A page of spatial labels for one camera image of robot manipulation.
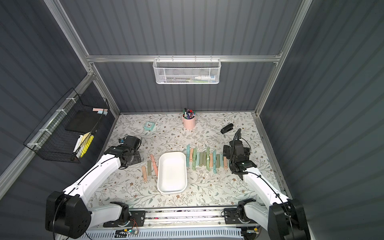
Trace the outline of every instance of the pink pencil holder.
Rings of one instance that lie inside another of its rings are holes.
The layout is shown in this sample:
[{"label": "pink pencil holder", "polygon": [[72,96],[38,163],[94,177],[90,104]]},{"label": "pink pencil holder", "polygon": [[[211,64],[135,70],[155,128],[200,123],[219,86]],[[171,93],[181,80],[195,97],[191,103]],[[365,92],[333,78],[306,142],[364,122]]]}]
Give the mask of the pink pencil holder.
[{"label": "pink pencil holder", "polygon": [[183,118],[183,124],[186,129],[194,129],[196,126],[196,116],[192,119]]}]

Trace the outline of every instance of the cable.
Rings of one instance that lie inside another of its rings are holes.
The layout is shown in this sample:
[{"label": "cable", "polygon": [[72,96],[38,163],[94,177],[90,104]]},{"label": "cable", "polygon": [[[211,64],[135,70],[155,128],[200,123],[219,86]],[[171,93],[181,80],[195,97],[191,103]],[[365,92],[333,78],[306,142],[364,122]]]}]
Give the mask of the cable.
[{"label": "cable", "polygon": [[242,138],[241,140],[244,140],[248,144],[248,146],[249,146],[249,154],[251,154],[252,153],[251,145],[244,138]]},{"label": "cable", "polygon": [[283,207],[285,208],[285,211],[286,211],[287,216],[288,216],[288,219],[289,219],[289,223],[290,223],[290,225],[291,225],[292,238],[295,239],[295,235],[294,235],[294,233],[293,233],[293,227],[292,227],[291,217],[289,216],[288,209],[287,209],[287,207],[285,207],[285,204],[284,204],[283,200],[280,198],[280,195],[277,194],[277,193],[275,192],[275,190],[268,184],[268,182],[267,182],[264,178],[262,178],[261,175],[257,175],[257,174],[254,173],[254,172],[246,172],[246,173],[252,173],[252,174],[256,175],[258,178],[260,178],[261,180],[263,180],[263,181],[265,182],[265,184],[266,184],[266,185],[273,191],[273,193],[276,195],[276,197],[278,197],[278,198],[280,199],[281,203],[283,204]]},{"label": "cable", "polygon": [[141,146],[141,139],[139,139],[140,140],[140,144],[139,144],[139,146],[137,147],[137,149],[139,150],[139,148],[140,148],[140,146]]},{"label": "cable", "polygon": [[239,128],[235,135],[233,136],[233,147],[232,147],[232,151],[231,151],[231,155],[229,157],[229,169],[231,170],[232,173],[236,174],[236,172],[234,172],[232,169],[231,169],[231,165],[232,165],[232,155],[233,155],[233,152],[235,151],[235,139],[238,137],[238,135],[241,133],[241,128]]},{"label": "cable", "polygon": [[87,235],[87,237],[88,237],[90,240],[93,240],[93,239],[91,239],[91,238],[88,236],[87,232],[85,232],[85,235]]},{"label": "cable", "polygon": [[263,229],[263,228],[260,226],[259,229],[258,229],[258,230],[259,230],[259,234],[255,237],[255,239],[258,238],[258,237],[260,236],[260,233],[262,233],[262,229]]},{"label": "cable", "polygon": [[[120,156],[121,156],[121,157],[122,157],[122,156],[135,156],[135,154],[121,154]],[[124,169],[128,168],[129,166],[126,166],[126,167],[119,167],[118,169],[119,169],[119,170],[124,170]]]},{"label": "cable", "polygon": [[56,219],[56,216],[57,216],[57,212],[59,212],[59,208],[60,208],[61,205],[62,205],[63,203],[65,203],[66,201],[67,201],[66,198],[63,198],[63,199],[60,201],[59,205],[58,205],[57,208],[56,208],[55,214],[53,215],[53,222],[52,222],[52,235],[53,235],[53,240],[55,240],[55,219]]},{"label": "cable", "polygon": [[[120,156],[114,156],[114,157],[111,157],[110,159],[107,159],[107,160],[105,160],[104,162],[102,162],[101,164],[103,164],[103,163],[105,163],[106,161],[108,161],[108,160],[111,160],[111,159],[113,159],[113,158],[116,158],[116,157],[120,157]],[[77,183],[77,185],[79,185],[80,183],[81,183],[81,181],[83,181],[84,180],[84,178],[86,177],[86,176],[88,176],[88,174],[90,174],[93,170],[95,170],[96,168],[98,167],[98,165],[96,166],[96,167],[94,167],[93,169],[91,169],[89,172],[87,172],[87,174]],[[71,192],[73,192],[73,190],[75,190],[75,188],[73,188],[69,193],[68,193],[68,195],[70,195],[71,194]]]}]

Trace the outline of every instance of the black notebook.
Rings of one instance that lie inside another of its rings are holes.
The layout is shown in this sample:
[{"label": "black notebook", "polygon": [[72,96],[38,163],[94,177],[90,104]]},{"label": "black notebook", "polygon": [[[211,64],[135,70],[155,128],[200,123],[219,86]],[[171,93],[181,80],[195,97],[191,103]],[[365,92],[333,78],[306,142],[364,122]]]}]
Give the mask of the black notebook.
[{"label": "black notebook", "polygon": [[65,130],[79,133],[90,132],[102,116],[94,111],[78,111]]}]

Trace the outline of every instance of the black wire basket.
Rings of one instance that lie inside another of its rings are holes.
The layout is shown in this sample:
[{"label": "black wire basket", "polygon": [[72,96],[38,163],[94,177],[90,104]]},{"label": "black wire basket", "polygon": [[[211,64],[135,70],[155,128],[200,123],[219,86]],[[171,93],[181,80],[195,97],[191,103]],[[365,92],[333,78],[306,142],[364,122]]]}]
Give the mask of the black wire basket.
[{"label": "black wire basket", "polygon": [[[93,111],[94,108],[101,109],[99,114]],[[76,94],[63,109],[56,110],[56,117],[44,129],[36,127],[23,144],[44,160],[80,163],[108,110],[109,105],[105,98]],[[93,116],[96,114],[93,123],[87,125],[89,134],[68,130],[68,125],[79,113],[89,113]],[[31,140],[34,132],[38,135]]]}]

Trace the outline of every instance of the gray corrugated wall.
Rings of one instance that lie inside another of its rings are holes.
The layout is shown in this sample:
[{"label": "gray corrugated wall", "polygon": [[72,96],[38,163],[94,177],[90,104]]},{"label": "gray corrugated wall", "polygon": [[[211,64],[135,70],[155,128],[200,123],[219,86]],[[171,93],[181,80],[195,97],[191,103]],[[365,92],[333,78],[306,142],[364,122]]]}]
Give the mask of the gray corrugated wall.
[{"label": "gray corrugated wall", "polygon": [[300,0],[61,0],[91,55],[273,55]]},{"label": "gray corrugated wall", "polygon": [[157,84],[152,63],[96,63],[122,113],[254,110],[274,63],[222,63],[219,84]]},{"label": "gray corrugated wall", "polygon": [[[300,0],[62,0],[91,55],[275,55]],[[253,110],[273,63],[223,63],[218,85],[158,85],[150,63],[96,63],[121,112]]]},{"label": "gray corrugated wall", "polygon": [[0,1],[0,173],[86,71],[43,1]]},{"label": "gray corrugated wall", "polygon": [[[84,94],[100,97],[94,84]],[[96,163],[114,120],[111,113],[103,119],[79,164],[32,159],[0,201],[0,239],[52,239],[52,232],[45,230],[46,198],[74,183]]]},{"label": "gray corrugated wall", "polygon": [[314,1],[261,119],[317,240],[382,239],[384,1]]}]

